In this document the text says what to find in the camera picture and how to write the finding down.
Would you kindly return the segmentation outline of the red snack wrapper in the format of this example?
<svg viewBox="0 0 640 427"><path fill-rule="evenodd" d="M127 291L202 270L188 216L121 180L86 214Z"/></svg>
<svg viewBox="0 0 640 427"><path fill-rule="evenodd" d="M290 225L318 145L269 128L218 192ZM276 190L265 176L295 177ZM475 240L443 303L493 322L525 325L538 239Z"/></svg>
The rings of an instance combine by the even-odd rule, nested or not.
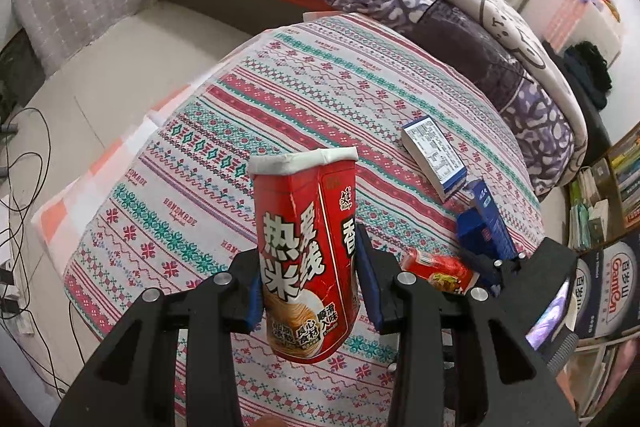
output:
<svg viewBox="0 0 640 427"><path fill-rule="evenodd" d="M458 257L430 254L413 247L402 254L400 267L445 293L463 295L478 280L478 274Z"/></svg>

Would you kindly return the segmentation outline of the patterned knit bedspread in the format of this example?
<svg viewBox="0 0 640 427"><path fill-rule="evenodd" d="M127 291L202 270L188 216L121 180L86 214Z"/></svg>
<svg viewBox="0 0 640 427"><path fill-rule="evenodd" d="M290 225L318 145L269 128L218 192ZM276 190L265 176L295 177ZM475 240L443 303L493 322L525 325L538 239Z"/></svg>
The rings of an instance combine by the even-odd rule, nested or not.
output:
<svg viewBox="0 0 640 427"><path fill-rule="evenodd" d="M250 272L262 304L231 337L230 389L246 419L383 426L397 338L367 318L362 241L394 260L462 265L464 188L488 188L516 249L544 238L512 131L461 72L361 15L263 32L217 67L100 199L64 271L70 302L105 337L142 295L196 296Z"/></svg>

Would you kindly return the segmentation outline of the dark clothes pile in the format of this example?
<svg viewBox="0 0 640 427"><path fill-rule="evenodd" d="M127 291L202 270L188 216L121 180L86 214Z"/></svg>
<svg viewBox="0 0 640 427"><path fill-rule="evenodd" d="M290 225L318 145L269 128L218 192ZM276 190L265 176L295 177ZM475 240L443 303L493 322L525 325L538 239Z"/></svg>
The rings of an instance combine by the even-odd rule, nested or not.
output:
<svg viewBox="0 0 640 427"><path fill-rule="evenodd" d="M597 110L608 105L608 94L613 81L608 73L608 63L597 46L583 41L564 51L564 64L578 80L582 90Z"/></svg>

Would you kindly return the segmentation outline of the black cabinet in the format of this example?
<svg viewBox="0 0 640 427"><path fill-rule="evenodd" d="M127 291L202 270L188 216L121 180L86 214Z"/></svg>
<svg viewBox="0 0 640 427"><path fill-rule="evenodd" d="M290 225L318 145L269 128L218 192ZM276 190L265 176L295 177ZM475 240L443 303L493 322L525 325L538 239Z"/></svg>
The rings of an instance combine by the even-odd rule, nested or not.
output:
<svg viewBox="0 0 640 427"><path fill-rule="evenodd" d="M570 89L572 89L574 97L582 111L582 116L585 118L588 145L582 165L590 166L611 147L610 137L605 129L600 112L597 107L593 105L588 93L582 87L580 77L576 76L574 72L565 65L564 60L554 53L550 43L544 41L542 46L570 85Z"/></svg>

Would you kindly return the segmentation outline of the blue Ganten water carton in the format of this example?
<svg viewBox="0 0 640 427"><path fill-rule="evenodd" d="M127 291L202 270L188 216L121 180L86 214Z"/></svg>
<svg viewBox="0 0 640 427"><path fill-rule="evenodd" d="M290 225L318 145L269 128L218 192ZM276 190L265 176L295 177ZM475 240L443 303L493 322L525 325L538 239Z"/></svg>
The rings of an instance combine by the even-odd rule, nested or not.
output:
<svg viewBox="0 0 640 427"><path fill-rule="evenodd" d="M639 231L579 257L574 295L580 339L634 333L639 328Z"/></svg>

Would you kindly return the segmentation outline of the blue toothpaste box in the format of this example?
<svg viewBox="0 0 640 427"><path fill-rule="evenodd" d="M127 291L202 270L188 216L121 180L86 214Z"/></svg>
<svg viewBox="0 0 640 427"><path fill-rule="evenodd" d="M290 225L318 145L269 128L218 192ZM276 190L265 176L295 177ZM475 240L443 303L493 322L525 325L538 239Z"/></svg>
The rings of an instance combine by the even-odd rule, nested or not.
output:
<svg viewBox="0 0 640 427"><path fill-rule="evenodd" d="M500 210L483 179L471 181L471 207L457 217L460 246L470 253L492 260L509 260L518 255Z"/></svg>

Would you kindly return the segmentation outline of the small blue white box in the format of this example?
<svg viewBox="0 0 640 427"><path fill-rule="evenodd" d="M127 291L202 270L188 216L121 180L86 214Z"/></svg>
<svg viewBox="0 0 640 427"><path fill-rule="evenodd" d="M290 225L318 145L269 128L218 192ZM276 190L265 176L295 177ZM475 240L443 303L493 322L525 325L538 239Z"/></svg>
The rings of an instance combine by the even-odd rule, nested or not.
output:
<svg viewBox="0 0 640 427"><path fill-rule="evenodd" d="M405 124L400 139L442 202L465 186L468 169L432 117Z"/></svg>

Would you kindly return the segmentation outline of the wooden bookshelf with books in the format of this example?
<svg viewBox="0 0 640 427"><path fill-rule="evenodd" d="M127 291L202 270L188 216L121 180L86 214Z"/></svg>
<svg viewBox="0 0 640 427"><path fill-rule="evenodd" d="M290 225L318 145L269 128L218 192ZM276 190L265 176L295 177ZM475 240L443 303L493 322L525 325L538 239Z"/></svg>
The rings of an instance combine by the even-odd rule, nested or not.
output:
<svg viewBox="0 0 640 427"><path fill-rule="evenodd" d="M579 254L639 230L639 125L570 184L568 247Z"/></svg>

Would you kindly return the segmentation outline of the white power strip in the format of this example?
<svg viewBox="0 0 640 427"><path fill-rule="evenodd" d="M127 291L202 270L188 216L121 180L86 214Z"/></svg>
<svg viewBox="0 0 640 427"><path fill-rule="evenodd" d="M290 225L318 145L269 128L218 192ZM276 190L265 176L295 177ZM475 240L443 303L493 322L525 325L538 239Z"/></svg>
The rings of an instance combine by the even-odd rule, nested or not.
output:
<svg viewBox="0 0 640 427"><path fill-rule="evenodd" d="M23 256L26 213L13 196L1 197L1 325L13 335L34 337L30 289Z"/></svg>

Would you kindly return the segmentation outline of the red instant noodle cup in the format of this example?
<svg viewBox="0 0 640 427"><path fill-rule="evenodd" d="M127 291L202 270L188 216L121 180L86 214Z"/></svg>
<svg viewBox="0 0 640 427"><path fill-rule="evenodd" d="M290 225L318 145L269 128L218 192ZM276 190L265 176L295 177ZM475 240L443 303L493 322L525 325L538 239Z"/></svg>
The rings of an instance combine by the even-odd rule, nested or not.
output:
<svg viewBox="0 0 640 427"><path fill-rule="evenodd" d="M356 147L253 156L267 339L276 355L317 363L358 317Z"/></svg>

